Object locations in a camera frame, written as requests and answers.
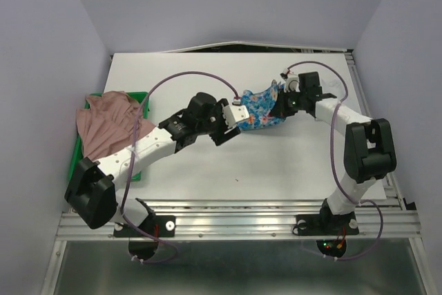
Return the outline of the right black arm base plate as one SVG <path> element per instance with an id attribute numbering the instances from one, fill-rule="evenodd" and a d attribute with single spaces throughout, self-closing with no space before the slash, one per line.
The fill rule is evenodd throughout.
<path id="1" fill-rule="evenodd" d="M 335 216 L 321 216 L 318 214 L 296 215 L 296 228 L 299 236 L 337 236 L 343 234 L 355 236 L 360 231 L 355 213 Z"/>

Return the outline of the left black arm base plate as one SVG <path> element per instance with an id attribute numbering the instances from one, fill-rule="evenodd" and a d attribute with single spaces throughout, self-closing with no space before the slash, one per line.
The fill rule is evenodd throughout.
<path id="1" fill-rule="evenodd" d="M 140 232 L 125 222 L 114 222 L 113 236 L 116 238 L 141 238 Z M 145 217 L 138 226 L 143 232 L 157 238 L 173 238 L 175 236 L 176 217 L 174 215 L 153 214 Z"/>

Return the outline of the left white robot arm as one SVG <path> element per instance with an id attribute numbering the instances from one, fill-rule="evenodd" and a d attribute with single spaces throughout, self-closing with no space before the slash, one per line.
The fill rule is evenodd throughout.
<path id="1" fill-rule="evenodd" d="M 154 126 L 136 143 L 97 161 L 78 161 L 65 199 L 90 229 L 116 222 L 145 236 L 153 230 L 154 211 L 139 198 L 129 198 L 132 175 L 192 145 L 201 135 L 220 146 L 239 135 L 239 123 L 248 118 L 247 108 L 239 100 L 230 104 L 197 93 L 186 108 Z"/>

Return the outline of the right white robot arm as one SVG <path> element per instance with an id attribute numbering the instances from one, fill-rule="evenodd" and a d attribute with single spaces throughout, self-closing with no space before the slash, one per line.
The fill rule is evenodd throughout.
<path id="1" fill-rule="evenodd" d="M 397 161 L 390 123 L 372 119 L 345 106 L 331 93 L 324 93 L 317 72 L 281 75 L 285 84 L 278 89 L 272 117 L 290 117 L 304 111 L 330 125 L 330 158 L 337 189 L 325 200 L 328 210 L 318 215 L 318 225 L 333 233 L 343 224 L 342 216 L 354 212 L 366 191 L 395 170 Z M 338 179 L 334 163 L 334 133 L 345 138 L 345 173 Z"/>

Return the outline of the blue floral skirt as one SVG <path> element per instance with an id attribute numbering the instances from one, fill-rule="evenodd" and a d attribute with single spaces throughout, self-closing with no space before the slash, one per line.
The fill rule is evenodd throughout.
<path id="1" fill-rule="evenodd" d="M 239 123 L 241 131 L 263 129 L 282 124 L 285 117 L 270 116 L 271 110 L 276 105 L 278 91 L 284 85 L 273 80 L 268 88 L 259 93 L 245 90 L 241 96 L 241 104 L 247 107 L 249 119 Z"/>

